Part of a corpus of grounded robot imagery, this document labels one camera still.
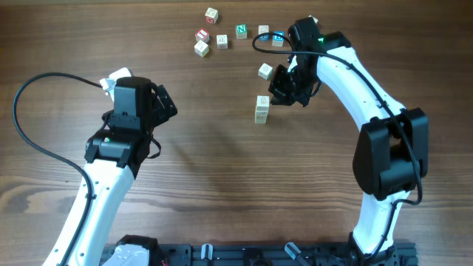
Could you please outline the O letter wooden block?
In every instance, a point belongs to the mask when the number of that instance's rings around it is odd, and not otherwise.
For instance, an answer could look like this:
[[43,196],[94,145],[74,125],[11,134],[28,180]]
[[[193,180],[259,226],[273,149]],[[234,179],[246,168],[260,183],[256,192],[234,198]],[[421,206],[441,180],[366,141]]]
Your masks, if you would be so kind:
[[265,79],[266,81],[269,80],[273,73],[273,67],[263,63],[258,70],[258,76]]

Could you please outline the plain S wooden block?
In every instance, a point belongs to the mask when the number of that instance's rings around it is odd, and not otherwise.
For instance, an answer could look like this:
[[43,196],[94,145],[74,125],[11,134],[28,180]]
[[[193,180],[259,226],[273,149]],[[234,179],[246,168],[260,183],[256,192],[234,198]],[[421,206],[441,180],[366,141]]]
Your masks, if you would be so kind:
[[270,97],[265,95],[258,95],[256,99],[256,110],[258,112],[267,112],[270,106]]

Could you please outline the W letter wooden block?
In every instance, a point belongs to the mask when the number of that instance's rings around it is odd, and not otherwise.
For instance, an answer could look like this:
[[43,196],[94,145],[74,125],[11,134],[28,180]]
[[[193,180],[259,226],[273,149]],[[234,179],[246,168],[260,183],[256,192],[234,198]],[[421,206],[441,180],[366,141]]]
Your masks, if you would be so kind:
[[255,115],[256,115],[257,117],[259,117],[259,116],[266,117],[266,116],[268,115],[268,111],[267,111],[267,110],[265,110],[265,111],[256,110],[256,111],[255,111]]

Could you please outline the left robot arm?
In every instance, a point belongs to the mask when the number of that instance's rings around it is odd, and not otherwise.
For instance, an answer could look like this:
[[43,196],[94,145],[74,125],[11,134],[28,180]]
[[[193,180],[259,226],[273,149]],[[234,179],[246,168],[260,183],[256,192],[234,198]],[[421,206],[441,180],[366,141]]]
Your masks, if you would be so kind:
[[154,128],[177,114],[166,88],[124,77],[106,86],[114,107],[86,142],[83,181],[46,265],[98,265],[112,223],[141,163],[153,156]]

